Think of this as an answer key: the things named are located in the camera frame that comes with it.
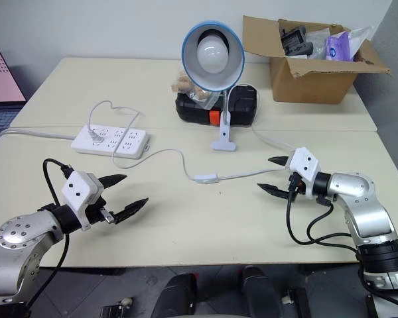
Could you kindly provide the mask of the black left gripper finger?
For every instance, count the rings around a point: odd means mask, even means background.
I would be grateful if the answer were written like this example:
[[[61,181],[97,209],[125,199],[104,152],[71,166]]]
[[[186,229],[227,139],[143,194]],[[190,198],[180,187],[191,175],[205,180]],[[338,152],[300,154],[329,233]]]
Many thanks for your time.
[[[144,198],[137,200],[133,203],[130,203],[129,205],[125,206],[124,210],[113,214],[113,222],[114,223],[121,223],[124,220],[132,217],[135,215],[140,209],[143,208],[143,206],[148,202],[149,198]]]
[[[109,187],[112,187],[119,182],[123,181],[127,175],[125,174],[112,174],[109,176],[103,176],[98,179],[99,182],[99,188],[101,190],[107,189]]]

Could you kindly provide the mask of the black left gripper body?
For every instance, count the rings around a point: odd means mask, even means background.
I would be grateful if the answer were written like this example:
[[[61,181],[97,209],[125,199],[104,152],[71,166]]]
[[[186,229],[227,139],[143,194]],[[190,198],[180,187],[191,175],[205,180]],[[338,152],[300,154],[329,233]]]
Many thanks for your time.
[[[102,196],[98,197],[98,200],[87,206],[86,217],[91,225],[106,221],[109,224],[115,222],[115,217],[112,212],[105,209],[106,201]]]

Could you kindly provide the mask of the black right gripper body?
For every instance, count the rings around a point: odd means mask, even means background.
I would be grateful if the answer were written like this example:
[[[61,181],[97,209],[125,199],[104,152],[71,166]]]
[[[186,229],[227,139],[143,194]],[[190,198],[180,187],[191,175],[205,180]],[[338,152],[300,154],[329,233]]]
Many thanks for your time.
[[[294,201],[298,193],[304,194],[306,191],[306,185],[303,182],[306,179],[306,165],[298,160],[288,159],[286,169],[289,171],[287,200]]]

